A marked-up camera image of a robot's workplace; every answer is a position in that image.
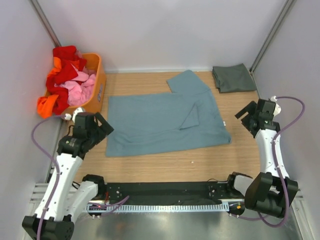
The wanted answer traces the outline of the blue-grey t shirt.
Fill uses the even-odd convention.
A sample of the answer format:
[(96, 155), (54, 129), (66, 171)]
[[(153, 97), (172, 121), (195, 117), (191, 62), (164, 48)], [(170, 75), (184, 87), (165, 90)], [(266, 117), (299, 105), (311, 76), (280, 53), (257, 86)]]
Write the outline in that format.
[(230, 144), (211, 89), (191, 70), (168, 79), (170, 92), (111, 96), (106, 156), (125, 157)]

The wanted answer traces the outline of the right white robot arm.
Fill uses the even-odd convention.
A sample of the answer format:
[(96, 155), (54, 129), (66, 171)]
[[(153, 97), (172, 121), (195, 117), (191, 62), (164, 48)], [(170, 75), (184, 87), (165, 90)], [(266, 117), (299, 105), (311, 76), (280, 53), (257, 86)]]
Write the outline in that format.
[(276, 96), (251, 101), (235, 115), (257, 143), (260, 172), (255, 178), (233, 172), (228, 176), (225, 192), (231, 198), (242, 194), (248, 210), (284, 219), (299, 186), (290, 179), (283, 162), (280, 139), (288, 127), (274, 121), (281, 112), (277, 101)]

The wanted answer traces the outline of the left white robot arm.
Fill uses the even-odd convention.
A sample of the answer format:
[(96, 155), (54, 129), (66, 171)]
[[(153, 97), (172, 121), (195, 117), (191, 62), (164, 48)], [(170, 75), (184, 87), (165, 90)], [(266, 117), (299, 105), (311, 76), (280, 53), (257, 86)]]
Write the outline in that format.
[(44, 196), (34, 214), (22, 221), (23, 229), (33, 240), (71, 239), (75, 223), (87, 204), (92, 199), (101, 200), (106, 194), (104, 178), (88, 174), (69, 197), (85, 155), (114, 130), (99, 112), (77, 112), (72, 121), (72, 134), (59, 141), (57, 156), (51, 159), (54, 171)]

